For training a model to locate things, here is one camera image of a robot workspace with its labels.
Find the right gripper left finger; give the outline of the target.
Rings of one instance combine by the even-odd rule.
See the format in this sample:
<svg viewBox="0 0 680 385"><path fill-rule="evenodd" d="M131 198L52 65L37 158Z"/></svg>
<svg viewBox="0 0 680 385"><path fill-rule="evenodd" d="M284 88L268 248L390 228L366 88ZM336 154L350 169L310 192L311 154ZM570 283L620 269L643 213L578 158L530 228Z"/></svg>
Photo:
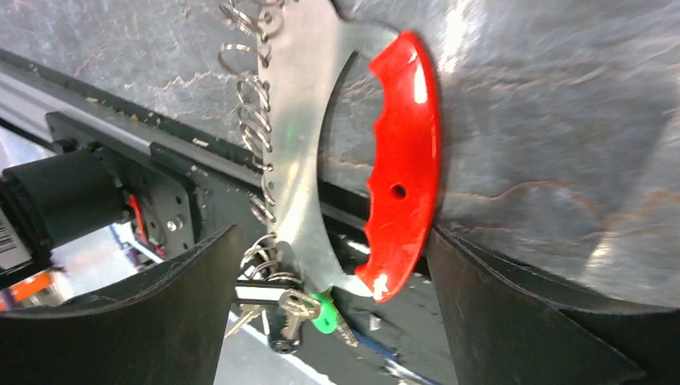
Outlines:
<svg viewBox="0 0 680 385"><path fill-rule="evenodd" d="M2 312L2 383L213 383L244 250L232 225L61 305Z"/></svg>

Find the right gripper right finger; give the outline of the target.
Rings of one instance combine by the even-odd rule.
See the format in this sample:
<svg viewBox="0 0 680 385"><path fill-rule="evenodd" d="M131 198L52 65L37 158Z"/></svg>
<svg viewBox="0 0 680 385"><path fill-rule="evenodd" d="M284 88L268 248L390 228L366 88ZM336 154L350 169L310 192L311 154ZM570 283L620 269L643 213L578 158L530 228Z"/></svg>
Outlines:
<svg viewBox="0 0 680 385"><path fill-rule="evenodd" d="M461 384L676 384L679 310L611 298L433 228L425 253Z"/></svg>

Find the black tagged key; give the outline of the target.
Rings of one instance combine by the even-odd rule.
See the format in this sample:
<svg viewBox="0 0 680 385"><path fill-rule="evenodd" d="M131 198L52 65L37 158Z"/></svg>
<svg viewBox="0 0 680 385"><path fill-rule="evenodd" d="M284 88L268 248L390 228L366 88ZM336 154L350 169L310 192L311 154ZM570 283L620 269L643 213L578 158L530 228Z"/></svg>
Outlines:
<svg viewBox="0 0 680 385"><path fill-rule="evenodd" d="M264 334L269 348L278 354L295 353L301 345L300 337L287 338L283 335L287 324L287 312L280 307L279 299L288 289L298 290L296 282L255 282L237 280L236 303L241 307L241 315L227 329L225 338L238 333L245 325L262 317Z"/></svg>

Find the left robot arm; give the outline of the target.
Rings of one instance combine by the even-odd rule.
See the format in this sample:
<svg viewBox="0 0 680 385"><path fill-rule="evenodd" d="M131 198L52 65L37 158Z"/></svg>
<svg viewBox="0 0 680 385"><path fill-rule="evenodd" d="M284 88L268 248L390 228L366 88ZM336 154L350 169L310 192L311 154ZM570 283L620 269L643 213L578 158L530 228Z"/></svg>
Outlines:
<svg viewBox="0 0 680 385"><path fill-rule="evenodd" d="M79 150L1 173L1 287L48 269L51 252L115 222L128 204L111 164Z"/></svg>

